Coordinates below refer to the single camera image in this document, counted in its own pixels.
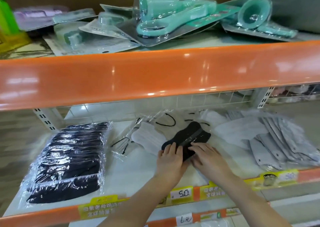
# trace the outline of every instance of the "floor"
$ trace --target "floor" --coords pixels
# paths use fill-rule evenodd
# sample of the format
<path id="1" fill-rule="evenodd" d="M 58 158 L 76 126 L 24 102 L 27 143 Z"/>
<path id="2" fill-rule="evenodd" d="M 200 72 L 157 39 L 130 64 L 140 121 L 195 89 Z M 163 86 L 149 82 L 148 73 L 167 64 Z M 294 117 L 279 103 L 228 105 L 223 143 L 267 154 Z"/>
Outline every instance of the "floor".
<path id="1" fill-rule="evenodd" d="M 32 110 L 0 112 L 0 216 L 49 136 L 50 132 Z"/>

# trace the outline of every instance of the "orange shelf edge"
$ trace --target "orange shelf edge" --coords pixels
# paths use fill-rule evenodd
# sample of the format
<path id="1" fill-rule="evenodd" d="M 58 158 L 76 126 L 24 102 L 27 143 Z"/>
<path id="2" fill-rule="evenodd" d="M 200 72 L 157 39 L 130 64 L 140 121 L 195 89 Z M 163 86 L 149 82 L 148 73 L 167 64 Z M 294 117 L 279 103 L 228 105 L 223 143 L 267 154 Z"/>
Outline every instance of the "orange shelf edge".
<path id="1" fill-rule="evenodd" d="M 320 41 L 0 60 L 0 110 L 320 81 Z"/>
<path id="2" fill-rule="evenodd" d="M 297 182 L 308 183 L 320 181 L 320 168 L 312 168 L 306 170 L 300 170 Z M 194 201 L 200 201 L 200 187 L 193 187 Z M 225 216 L 225 210 L 212 210 L 206 213 L 221 212 L 221 216 Z M 7 216 L 0 218 L 0 226 L 12 226 L 12 227 L 44 227 L 51 225 L 64 224 L 74 221 L 79 221 L 80 215 L 78 212 L 78 205 L 68 206 L 64 208 L 49 209 L 38 212 L 25 213 L 14 216 Z M 172 225 L 175 218 L 169 218 L 165 220 L 152 221 L 148 227 L 160 227 L 160 226 L 175 226 Z M 195 214 L 194 220 L 200 221 L 200 214 Z"/>

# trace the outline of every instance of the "shelf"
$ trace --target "shelf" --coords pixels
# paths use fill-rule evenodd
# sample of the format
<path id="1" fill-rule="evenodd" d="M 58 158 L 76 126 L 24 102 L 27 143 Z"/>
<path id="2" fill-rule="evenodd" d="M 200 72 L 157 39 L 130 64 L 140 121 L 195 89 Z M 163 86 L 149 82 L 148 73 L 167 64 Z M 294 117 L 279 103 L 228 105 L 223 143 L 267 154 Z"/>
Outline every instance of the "shelf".
<path id="1" fill-rule="evenodd" d="M 320 40 L 233 37 L 204 32 L 163 50 L 1 60 L 0 110 L 320 81 Z"/>
<path id="2" fill-rule="evenodd" d="M 268 109 L 275 112 L 286 113 L 294 116 L 305 130 L 307 136 L 316 145 L 320 145 L 320 135 L 317 133 L 317 124 L 320 119 L 318 108 L 319 101 L 303 104 L 267 106 Z M 131 121 L 114 123 L 116 132 L 121 132 Z M 215 145 L 222 156 L 226 159 L 232 171 L 242 177 L 255 178 L 264 171 L 256 165 L 250 152 L 247 152 L 237 146 L 227 144 L 225 141 L 213 136 L 210 144 Z M 128 154 L 124 162 L 110 159 L 107 165 L 106 179 L 104 184 L 104 195 L 117 194 L 120 199 L 132 196 L 140 189 L 154 174 L 156 166 L 156 157 L 146 153 L 142 147 L 136 147 Z M 261 190 L 257 192 L 268 201 L 289 198 L 310 193 L 318 193 L 320 185 L 320 168 L 311 168 L 299 172 L 299 184 L 277 188 Z M 197 170 L 190 166 L 177 187 L 194 186 L 194 201 L 188 204 L 176 205 L 158 208 L 151 215 L 149 221 L 155 221 L 166 217 L 185 214 L 186 209 L 193 208 L 204 212 L 207 210 L 225 209 L 234 207 L 234 203 L 229 197 L 219 197 L 206 201 L 199 201 L 200 186 L 207 185 L 208 181 L 201 176 Z M 54 225 L 80 220 L 78 205 L 90 202 L 91 198 L 97 197 L 97 192 L 73 200 L 57 202 L 53 204 L 33 205 L 27 209 L 18 209 L 20 196 L 17 194 L 7 209 L 4 218 L 0 218 L 0 225 L 8 226 L 12 223 L 29 223 L 32 226 L 37 223 L 40 226 Z"/>

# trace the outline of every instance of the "white shelf surface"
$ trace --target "white shelf surface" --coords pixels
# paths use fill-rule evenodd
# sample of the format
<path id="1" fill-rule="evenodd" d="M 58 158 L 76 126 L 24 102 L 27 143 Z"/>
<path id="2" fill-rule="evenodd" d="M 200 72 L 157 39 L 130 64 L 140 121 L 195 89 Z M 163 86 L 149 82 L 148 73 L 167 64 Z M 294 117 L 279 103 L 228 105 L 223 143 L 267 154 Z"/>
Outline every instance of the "white shelf surface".
<path id="1" fill-rule="evenodd" d="M 305 128 L 309 138 L 316 145 L 319 145 L 320 134 L 317 131 L 317 125 L 320 119 L 320 112 L 318 111 L 319 106 L 320 102 L 308 102 L 267 106 L 267 108 L 293 116 L 296 122 Z M 114 123 L 115 135 L 119 134 L 130 125 L 130 123 L 131 121 Z M 227 144 L 224 140 L 215 136 L 212 136 L 209 143 L 214 145 L 221 152 L 232 171 L 243 179 L 253 178 L 264 172 L 264 170 L 256 164 L 250 152 L 243 150 L 238 146 Z M 155 167 L 156 157 L 138 146 L 128 154 L 127 159 L 124 162 L 110 157 L 106 166 L 105 183 L 103 185 L 104 195 L 117 194 L 119 198 L 132 196 L 153 176 Z M 207 180 L 190 165 L 177 187 L 190 185 L 201 186 L 206 184 Z M 319 186 L 320 183 L 295 185 L 279 189 L 262 190 L 258 192 L 258 194 L 265 197 L 268 201 L 273 201 L 310 193 L 318 193 L 320 192 Z M 98 193 L 94 192 L 68 201 L 51 204 L 34 204 L 32 207 L 26 209 L 18 209 L 20 196 L 17 193 L 4 216 L 84 204 L 90 202 L 90 200 L 96 196 L 98 196 Z M 155 209 L 150 216 L 149 221 L 175 217 L 190 212 L 196 213 L 232 207 L 234 207 L 234 203 L 229 197 L 164 207 Z"/>

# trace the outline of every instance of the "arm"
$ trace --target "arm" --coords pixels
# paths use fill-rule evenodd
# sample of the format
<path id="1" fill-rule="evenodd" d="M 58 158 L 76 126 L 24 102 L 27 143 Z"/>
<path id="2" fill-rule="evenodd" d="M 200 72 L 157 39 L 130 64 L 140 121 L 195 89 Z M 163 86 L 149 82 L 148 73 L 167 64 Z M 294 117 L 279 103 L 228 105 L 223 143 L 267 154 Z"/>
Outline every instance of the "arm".
<path id="1" fill-rule="evenodd" d="M 98 227 L 143 227 L 149 216 L 178 184 L 188 167 L 182 163 L 182 146 L 176 152 L 176 144 L 158 152 L 154 176 L 128 201 L 116 209 Z"/>
<path id="2" fill-rule="evenodd" d="M 226 161 L 209 144 L 192 143 L 196 153 L 194 167 L 222 188 L 240 209 L 251 227 L 291 227 L 270 205 L 241 178 L 232 173 Z"/>

